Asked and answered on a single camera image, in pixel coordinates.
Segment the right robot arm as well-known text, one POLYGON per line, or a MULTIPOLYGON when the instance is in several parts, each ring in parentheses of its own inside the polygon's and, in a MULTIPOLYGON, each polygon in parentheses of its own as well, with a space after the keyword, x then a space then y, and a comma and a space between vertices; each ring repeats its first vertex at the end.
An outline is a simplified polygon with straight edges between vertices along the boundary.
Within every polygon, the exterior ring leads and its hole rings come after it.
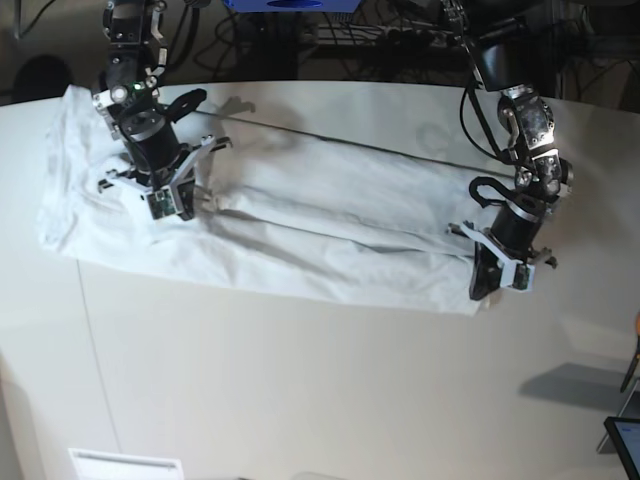
POLYGON ((165 10, 164 1, 109 1, 104 10, 108 61, 91 90, 92 103, 112 138, 126 148, 129 167, 107 172, 98 190, 118 187, 135 194, 154 220, 189 221, 195 215, 197 163, 231 140, 214 135, 195 145, 178 140, 174 125, 206 100, 205 90, 189 91, 168 106, 159 103, 168 67, 168 43, 160 31, 165 10))

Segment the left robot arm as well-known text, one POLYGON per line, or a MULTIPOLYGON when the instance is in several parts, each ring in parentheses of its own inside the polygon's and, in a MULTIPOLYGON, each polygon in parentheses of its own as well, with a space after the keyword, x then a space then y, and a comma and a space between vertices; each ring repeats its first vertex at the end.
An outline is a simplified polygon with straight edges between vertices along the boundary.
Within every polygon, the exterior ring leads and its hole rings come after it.
POLYGON ((473 301, 500 289, 531 289, 535 268, 557 265, 548 248, 535 249, 544 221, 571 190, 571 164, 555 144, 555 119, 533 84, 535 47, 526 13, 531 1, 446 1, 443 10, 472 67, 462 99, 469 102, 490 146, 489 155, 514 169, 514 185, 477 177, 469 194, 495 207, 492 225, 466 221, 451 232, 474 243, 469 286, 473 301))

